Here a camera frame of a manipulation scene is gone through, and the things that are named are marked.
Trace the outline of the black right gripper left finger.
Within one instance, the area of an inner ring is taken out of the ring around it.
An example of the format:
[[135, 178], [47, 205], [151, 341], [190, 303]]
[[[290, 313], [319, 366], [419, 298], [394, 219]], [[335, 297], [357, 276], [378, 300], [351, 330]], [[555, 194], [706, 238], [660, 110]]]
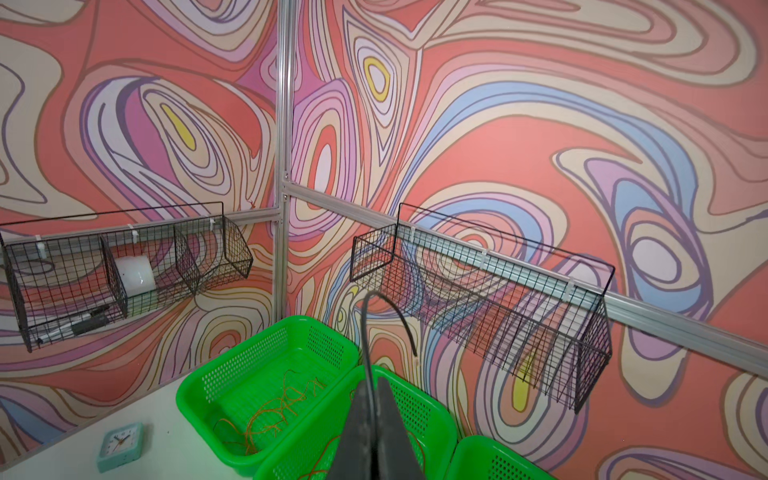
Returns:
[[377, 478], [376, 407], [372, 381], [361, 381], [355, 390], [327, 479]]

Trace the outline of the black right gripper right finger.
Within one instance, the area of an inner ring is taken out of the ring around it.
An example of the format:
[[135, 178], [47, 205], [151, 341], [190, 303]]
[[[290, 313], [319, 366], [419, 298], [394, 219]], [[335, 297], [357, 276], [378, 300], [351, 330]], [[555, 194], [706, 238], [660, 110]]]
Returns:
[[384, 377], [378, 379], [373, 390], [373, 478], [425, 479], [391, 383]]

